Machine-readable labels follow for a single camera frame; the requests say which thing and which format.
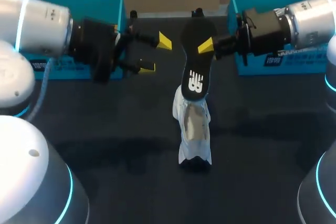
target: black tabletop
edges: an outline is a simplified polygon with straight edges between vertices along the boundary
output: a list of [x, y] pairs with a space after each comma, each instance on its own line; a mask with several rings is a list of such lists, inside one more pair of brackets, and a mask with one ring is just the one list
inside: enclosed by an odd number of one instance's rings
[[[224, 18], [212, 20], [226, 31]], [[219, 61], [207, 98], [213, 166], [186, 172], [172, 117], [185, 22], [140, 19], [142, 31], [173, 41], [173, 51], [131, 48], [132, 59], [156, 61], [156, 74], [107, 86], [50, 81], [33, 123], [83, 183], [90, 223], [298, 223], [301, 180], [335, 135], [323, 75], [239, 77], [232, 57]]]

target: blue plastic bin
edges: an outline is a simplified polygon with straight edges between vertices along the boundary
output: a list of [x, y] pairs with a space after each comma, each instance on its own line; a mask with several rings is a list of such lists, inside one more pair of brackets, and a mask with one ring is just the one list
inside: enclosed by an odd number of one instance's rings
[[[237, 29], [236, 14], [255, 7], [258, 12], [267, 12], [276, 8], [302, 0], [230, 0], [228, 6], [228, 29], [235, 34]], [[290, 45], [285, 50], [292, 50]], [[321, 73], [326, 70], [327, 44], [314, 50], [291, 51], [285, 57], [274, 57], [272, 54], [254, 57], [248, 55], [248, 66], [244, 66], [241, 56], [236, 54], [236, 64], [239, 75], [253, 76], [261, 74], [298, 74]]]
[[[127, 22], [123, 0], [42, 0], [66, 6], [70, 9], [74, 20], [91, 17], [109, 24], [118, 24], [118, 30], [124, 30]], [[47, 58], [32, 54], [24, 54], [30, 61], [37, 80], [43, 78]], [[69, 56], [62, 56], [53, 66], [49, 78], [51, 80], [87, 80], [90, 79], [89, 66], [74, 63]], [[122, 70], [117, 68], [111, 79], [121, 79]]]

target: white sneaker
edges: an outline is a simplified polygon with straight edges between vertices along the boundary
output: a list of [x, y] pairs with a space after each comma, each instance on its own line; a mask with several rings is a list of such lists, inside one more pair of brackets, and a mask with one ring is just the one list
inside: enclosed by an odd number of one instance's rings
[[183, 98], [181, 86], [175, 93], [173, 117], [181, 127], [181, 144], [178, 163], [185, 159], [200, 157], [212, 164], [210, 150], [209, 122], [210, 114], [205, 99], [200, 102], [190, 102]]

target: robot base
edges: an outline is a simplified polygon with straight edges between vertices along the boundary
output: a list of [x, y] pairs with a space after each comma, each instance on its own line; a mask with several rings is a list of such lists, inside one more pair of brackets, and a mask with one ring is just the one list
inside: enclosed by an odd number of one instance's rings
[[336, 142], [302, 181], [297, 207], [302, 224], [336, 224]]
[[0, 116], [0, 223], [87, 224], [88, 197], [42, 133], [13, 116]]

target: new balance logo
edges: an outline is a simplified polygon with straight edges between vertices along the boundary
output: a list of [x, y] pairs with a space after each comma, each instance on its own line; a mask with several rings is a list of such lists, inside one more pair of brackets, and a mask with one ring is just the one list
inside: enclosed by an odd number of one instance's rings
[[203, 76], [190, 70], [190, 78], [188, 84], [189, 89], [191, 91], [195, 91], [196, 93], [201, 93], [203, 87], [201, 81], [203, 81]]

